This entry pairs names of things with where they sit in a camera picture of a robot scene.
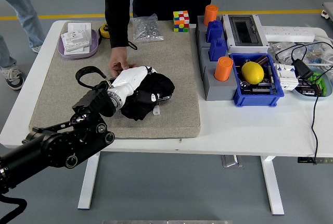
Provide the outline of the person's right hand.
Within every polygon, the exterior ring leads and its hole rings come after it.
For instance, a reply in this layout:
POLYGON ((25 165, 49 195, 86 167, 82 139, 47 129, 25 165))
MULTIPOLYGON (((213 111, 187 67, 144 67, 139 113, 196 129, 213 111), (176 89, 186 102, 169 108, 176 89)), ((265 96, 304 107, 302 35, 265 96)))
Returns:
POLYGON ((111 72, 111 75, 115 78, 123 70, 129 68, 137 67, 137 64, 129 64, 127 62, 127 48, 126 47, 115 47, 112 48, 110 59, 108 62, 108 68, 111 72))

